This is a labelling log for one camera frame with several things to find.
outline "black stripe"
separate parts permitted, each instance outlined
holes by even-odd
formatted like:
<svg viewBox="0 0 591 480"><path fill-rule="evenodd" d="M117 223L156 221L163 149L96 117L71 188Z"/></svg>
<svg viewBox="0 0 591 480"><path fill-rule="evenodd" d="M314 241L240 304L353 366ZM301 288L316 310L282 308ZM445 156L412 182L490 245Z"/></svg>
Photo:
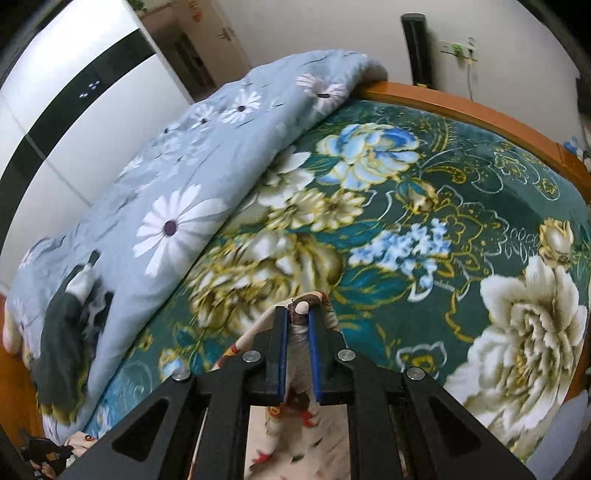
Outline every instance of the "black stripe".
<svg viewBox="0 0 591 480"><path fill-rule="evenodd" d="M0 178L0 250L22 197L44 161L43 156L51 153L102 93L154 54L142 32L135 30L91 61L46 107L19 143Z"/></svg>
<svg viewBox="0 0 591 480"><path fill-rule="evenodd" d="M31 127L29 136L39 150L47 157L92 102L153 54L142 32L135 30L91 61L58 93Z"/></svg>
<svg viewBox="0 0 591 480"><path fill-rule="evenodd" d="M0 245L2 246L4 246L12 218L41 163L43 160L37 155L27 138L23 138L8 162L2 178L0 178L0 202L2 205L0 208Z"/></svg>

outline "light blue quilt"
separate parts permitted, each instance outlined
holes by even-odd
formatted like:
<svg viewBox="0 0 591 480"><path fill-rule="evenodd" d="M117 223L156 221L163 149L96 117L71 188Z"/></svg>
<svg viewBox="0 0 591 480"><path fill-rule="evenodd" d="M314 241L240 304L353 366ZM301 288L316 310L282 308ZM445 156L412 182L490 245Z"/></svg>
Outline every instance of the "light blue quilt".
<svg viewBox="0 0 591 480"><path fill-rule="evenodd" d="M86 424L138 332L276 153L339 107L359 82L386 76L377 62L342 50L258 67L165 128L70 232L31 248L8 305L34 356L49 300L94 249L102 253L98 274L115 292L78 417L68 426L44 419L48 436L61 442Z"/></svg>

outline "floral bedsheet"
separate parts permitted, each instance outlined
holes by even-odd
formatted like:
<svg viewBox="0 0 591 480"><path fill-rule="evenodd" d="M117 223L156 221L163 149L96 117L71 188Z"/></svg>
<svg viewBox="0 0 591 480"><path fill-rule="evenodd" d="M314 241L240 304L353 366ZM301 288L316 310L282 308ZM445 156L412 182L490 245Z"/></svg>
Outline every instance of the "floral bedsheet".
<svg viewBox="0 0 591 480"><path fill-rule="evenodd" d="M138 336L87 431L270 305L330 296L354 350L424 368L526 460L586 331L589 212L539 159L433 113L350 100L281 152Z"/></svg>

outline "white peony print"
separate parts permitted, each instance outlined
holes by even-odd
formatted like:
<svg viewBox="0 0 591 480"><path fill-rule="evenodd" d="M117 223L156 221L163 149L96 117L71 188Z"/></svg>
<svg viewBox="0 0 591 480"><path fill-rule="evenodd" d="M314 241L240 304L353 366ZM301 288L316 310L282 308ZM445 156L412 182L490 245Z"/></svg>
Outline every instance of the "white peony print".
<svg viewBox="0 0 591 480"><path fill-rule="evenodd" d="M540 225L539 254L550 268L556 268L558 265L562 265L565 270L570 268L573 242L573 231L568 220L561 222L547 218Z"/></svg>
<svg viewBox="0 0 591 480"><path fill-rule="evenodd" d="M285 208L269 214L267 227L284 230L311 224L324 206L324 194L318 189L302 190L291 197Z"/></svg>
<svg viewBox="0 0 591 480"><path fill-rule="evenodd" d="M189 272L191 310L201 328L241 335L278 301L314 288L330 294L342 272L335 248L310 235L269 229L235 235Z"/></svg>
<svg viewBox="0 0 591 480"><path fill-rule="evenodd" d="M587 308L562 266L531 257L524 278L491 275L480 295L491 325L446 390L527 458L564 400L583 347Z"/></svg>
<svg viewBox="0 0 591 480"><path fill-rule="evenodd" d="M311 230L319 232L324 229L336 230L345 225L350 225L355 217L363 213L361 205L365 198L357 196L354 192L337 190L330 197L324 199L323 208L316 213Z"/></svg>
<svg viewBox="0 0 591 480"><path fill-rule="evenodd" d="M265 207L283 208L289 198L314 180L314 173L300 168L310 155L310 152L296 153L293 145L280 152L261 176L254 200Z"/></svg>

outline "white wall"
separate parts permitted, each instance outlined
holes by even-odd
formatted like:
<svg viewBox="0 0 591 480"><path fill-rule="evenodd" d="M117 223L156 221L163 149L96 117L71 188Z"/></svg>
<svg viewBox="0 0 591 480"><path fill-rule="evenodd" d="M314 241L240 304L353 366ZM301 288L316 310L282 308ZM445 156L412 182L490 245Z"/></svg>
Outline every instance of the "white wall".
<svg viewBox="0 0 591 480"><path fill-rule="evenodd" d="M474 101L511 115L557 142L582 137L578 72L552 33L517 0L217 0L253 65L326 48L381 61L392 82L411 83L400 16L427 16L434 36L476 40ZM468 97L466 71L435 56L440 90Z"/></svg>

